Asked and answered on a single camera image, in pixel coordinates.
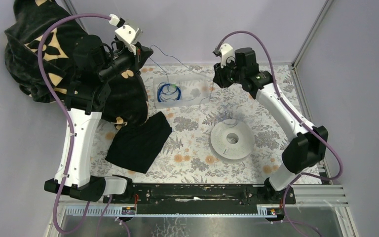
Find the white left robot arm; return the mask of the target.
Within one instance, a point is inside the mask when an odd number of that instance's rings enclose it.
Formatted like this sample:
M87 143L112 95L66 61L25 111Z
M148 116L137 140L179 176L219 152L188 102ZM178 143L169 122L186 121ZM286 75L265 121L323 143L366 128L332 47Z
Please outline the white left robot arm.
M67 195L84 201L98 201L114 195L120 202L133 198L132 181L123 176L93 176L90 155L94 135L111 93L110 81L140 68L153 50L140 43L128 44L118 39L119 50L113 50L96 35L79 38L73 48L77 74L61 99L67 118L62 158L55 176L44 183L47 192Z

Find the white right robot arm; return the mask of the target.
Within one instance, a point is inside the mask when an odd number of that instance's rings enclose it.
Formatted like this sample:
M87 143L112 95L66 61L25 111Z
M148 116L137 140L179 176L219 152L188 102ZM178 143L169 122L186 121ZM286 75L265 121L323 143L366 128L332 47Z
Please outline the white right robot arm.
M240 84L244 91L271 113L286 134L289 144L282 153L282 165L264 182L264 199L276 203L283 197L283 189L302 171L318 164L325 155L328 131L316 127L279 91L273 75L261 71L256 54L250 47L234 50L227 43L213 52L221 61L214 65L213 81L221 88Z

